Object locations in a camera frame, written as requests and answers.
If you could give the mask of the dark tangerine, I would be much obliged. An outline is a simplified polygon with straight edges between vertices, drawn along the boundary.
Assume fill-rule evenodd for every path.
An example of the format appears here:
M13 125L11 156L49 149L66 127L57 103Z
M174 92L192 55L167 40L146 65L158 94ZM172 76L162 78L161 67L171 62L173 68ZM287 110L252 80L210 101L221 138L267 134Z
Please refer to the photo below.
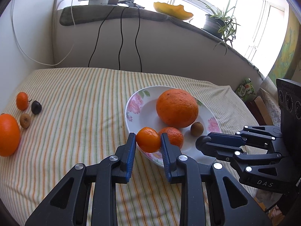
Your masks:
M178 146L180 149L184 144L184 136L178 129L174 127L165 127L159 131L159 135L166 133L170 144Z

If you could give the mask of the small bright mandarin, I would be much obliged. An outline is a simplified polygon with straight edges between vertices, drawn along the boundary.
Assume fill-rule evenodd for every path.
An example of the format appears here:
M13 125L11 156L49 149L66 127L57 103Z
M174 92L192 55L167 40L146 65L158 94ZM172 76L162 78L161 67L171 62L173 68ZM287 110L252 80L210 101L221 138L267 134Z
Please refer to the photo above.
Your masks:
M136 135L138 146L147 153L155 153L161 147L159 134L152 128L144 127Z

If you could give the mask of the large rough orange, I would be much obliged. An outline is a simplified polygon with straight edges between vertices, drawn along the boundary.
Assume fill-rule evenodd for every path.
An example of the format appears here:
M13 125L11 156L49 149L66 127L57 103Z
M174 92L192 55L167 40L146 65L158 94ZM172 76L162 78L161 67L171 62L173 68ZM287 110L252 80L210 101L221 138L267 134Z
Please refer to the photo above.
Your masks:
M185 128L198 117L198 104L185 90L169 89L157 99L156 111L160 119L170 127Z

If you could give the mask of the brown kiwi fruit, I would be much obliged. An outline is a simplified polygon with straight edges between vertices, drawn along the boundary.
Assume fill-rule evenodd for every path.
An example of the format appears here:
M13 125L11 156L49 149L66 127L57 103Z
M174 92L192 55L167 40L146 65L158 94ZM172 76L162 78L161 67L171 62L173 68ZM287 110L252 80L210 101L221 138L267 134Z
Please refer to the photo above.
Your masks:
M27 129L31 124L31 116L27 113L23 113L20 116L19 122L23 129Z

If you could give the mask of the large smooth orange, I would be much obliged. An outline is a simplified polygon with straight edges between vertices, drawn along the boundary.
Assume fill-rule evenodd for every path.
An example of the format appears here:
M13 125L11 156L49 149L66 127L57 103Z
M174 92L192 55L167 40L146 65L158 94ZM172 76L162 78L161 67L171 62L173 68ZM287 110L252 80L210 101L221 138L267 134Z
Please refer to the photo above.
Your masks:
M20 143L20 128L16 119L10 114L1 114L1 156L8 157L15 153Z

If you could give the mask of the dark plum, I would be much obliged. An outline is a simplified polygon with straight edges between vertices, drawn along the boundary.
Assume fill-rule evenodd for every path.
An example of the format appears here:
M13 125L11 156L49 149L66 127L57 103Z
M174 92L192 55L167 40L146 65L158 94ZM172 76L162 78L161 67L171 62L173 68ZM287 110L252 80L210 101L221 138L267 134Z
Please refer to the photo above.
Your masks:
M42 111L42 105L38 101L33 101L31 105L31 112L38 115Z

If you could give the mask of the mandarin with stem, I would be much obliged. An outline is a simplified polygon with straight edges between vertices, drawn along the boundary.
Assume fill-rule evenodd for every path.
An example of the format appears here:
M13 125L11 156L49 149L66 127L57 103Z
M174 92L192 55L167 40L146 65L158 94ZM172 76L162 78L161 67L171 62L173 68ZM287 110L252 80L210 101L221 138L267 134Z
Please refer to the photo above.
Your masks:
M30 99L29 100L29 97L28 95L25 93L25 92L19 92L16 96L16 106L17 106L17 109L21 110L21 111L24 111L28 108L29 106L29 103L31 102L32 100Z

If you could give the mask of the green juice carton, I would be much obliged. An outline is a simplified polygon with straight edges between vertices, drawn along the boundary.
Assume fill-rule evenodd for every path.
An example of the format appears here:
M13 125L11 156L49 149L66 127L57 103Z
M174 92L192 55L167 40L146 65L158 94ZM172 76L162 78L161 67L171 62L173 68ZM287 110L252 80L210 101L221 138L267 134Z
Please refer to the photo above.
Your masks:
M237 94L244 103L253 101L256 98L256 92L251 79L245 78L236 89L235 94Z

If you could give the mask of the floral white plate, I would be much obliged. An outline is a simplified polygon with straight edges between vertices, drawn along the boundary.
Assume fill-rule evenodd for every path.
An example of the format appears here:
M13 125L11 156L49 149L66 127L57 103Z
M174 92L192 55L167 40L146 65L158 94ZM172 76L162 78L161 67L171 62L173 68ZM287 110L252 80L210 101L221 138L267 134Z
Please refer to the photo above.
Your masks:
M152 128L158 132L167 126L157 115L156 102L159 96L169 89L172 87L150 86L140 89L129 98L125 107L125 125L128 133L137 134L144 127ZM220 133L220 126L212 111L199 99L196 98L195 100L198 103L196 121L203 125L203 135L210 132ZM190 126L182 128L180 131L184 136L184 143L181 148L184 155L192 157L201 164L210 165L215 162L214 157L206 156L196 149L197 137L191 134Z

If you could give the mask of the striped table cloth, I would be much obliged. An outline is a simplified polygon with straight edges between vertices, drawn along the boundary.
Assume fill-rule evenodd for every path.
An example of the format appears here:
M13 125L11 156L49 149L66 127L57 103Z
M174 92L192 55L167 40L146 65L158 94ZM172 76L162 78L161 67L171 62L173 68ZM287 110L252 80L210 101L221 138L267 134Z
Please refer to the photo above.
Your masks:
M136 91L154 85L191 93L213 112L223 133L258 125L230 86L99 68L36 70L1 110L19 120L19 92L42 104L30 127L21 130L18 150L1 157L1 199L19 225L75 164L98 163L126 142L126 103ZM129 183L116 190L118 225L179 225L181 185L170 185L164 169L139 150Z

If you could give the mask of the potted spider plant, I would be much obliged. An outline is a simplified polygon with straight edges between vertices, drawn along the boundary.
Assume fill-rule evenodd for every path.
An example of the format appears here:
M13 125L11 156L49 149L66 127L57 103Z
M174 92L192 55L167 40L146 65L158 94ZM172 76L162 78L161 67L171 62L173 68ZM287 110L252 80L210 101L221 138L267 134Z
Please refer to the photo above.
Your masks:
M217 45L223 44L225 48L224 55L226 55L228 48L233 48L237 27L240 26L240 24L237 23L236 17L234 17L234 15L229 15L236 6L230 8L231 0L228 0L226 8L221 10L217 7L213 8L213 6L208 5L202 0L196 1L204 4L206 9L211 11L211 14L206 14L206 22L203 29L220 39L220 42L218 42L213 49L215 49Z

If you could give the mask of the yellow wavy bowl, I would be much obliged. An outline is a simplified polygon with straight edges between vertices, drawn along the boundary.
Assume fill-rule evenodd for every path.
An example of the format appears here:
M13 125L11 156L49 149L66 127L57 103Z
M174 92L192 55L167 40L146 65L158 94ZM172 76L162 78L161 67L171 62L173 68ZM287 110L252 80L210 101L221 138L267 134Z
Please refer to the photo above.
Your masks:
M190 20L193 17L193 13L186 12L183 5L170 5L167 3L154 2L154 9L159 12L172 16L182 21Z

